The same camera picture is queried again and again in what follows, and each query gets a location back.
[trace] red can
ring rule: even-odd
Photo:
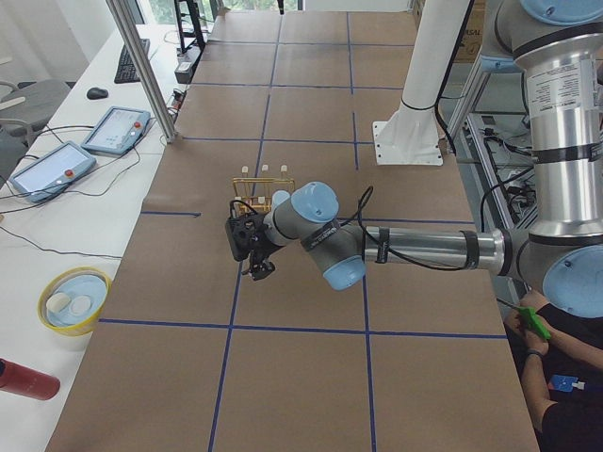
[[[57,377],[0,359],[1,391],[48,400],[55,396],[58,388],[60,388],[60,381]]]

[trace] white table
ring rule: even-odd
[[[139,31],[143,38],[151,39],[149,57],[166,102],[174,88],[183,89],[173,74],[177,65],[175,45],[167,42],[176,41],[177,34],[173,30],[175,26],[144,25]],[[151,111],[141,83],[113,83],[122,43],[120,34],[114,32],[52,118],[50,127],[94,125],[113,105]],[[91,87],[108,89],[108,98],[88,100],[86,92]],[[62,140],[78,143],[87,133],[87,130],[57,131]],[[29,154],[45,155],[58,144],[56,137],[44,134],[36,140]],[[161,129],[154,124],[137,146],[139,156],[130,152],[73,185],[73,189],[100,193],[121,170],[139,158],[139,163],[122,174],[104,196],[93,198],[65,193],[43,206],[6,214],[0,225],[44,248],[121,256],[164,146]],[[112,160],[97,156],[99,166]],[[30,162],[24,160],[18,169]],[[6,186],[0,190],[0,197],[9,194]],[[0,212],[30,205],[26,200],[4,199],[0,200]],[[60,391],[48,401],[0,392],[0,450],[41,452],[72,387],[90,333],[72,338],[46,329],[36,311],[40,293],[58,274],[76,266],[95,266],[113,278],[120,260],[43,252],[0,231],[0,261],[0,357],[54,375],[61,381]]]

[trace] office chair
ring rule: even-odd
[[[0,64],[11,58],[0,58]],[[0,98],[0,127],[31,146],[36,135],[53,117],[69,94],[69,86],[55,79],[42,80],[24,88],[0,80],[11,93]]]

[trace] window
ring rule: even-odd
[[[138,2],[147,24],[175,22],[173,0],[138,0]],[[197,0],[202,19],[213,22],[212,11],[216,9],[216,4],[219,2],[219,0]],[[222,0],[221,2],[229,9],[278,9],[276,0]],[[285,0],[285,10],[302,9],[301,6],[301,0]],[[183,3],[181,9],[186,10],[186,8],[186,3]]]

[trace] white wall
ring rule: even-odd
[[[114,28],[105,0],[2,0],[0,79],[76,81]]]
[[[406,11],[413,0],[304,0],[309,11]]]

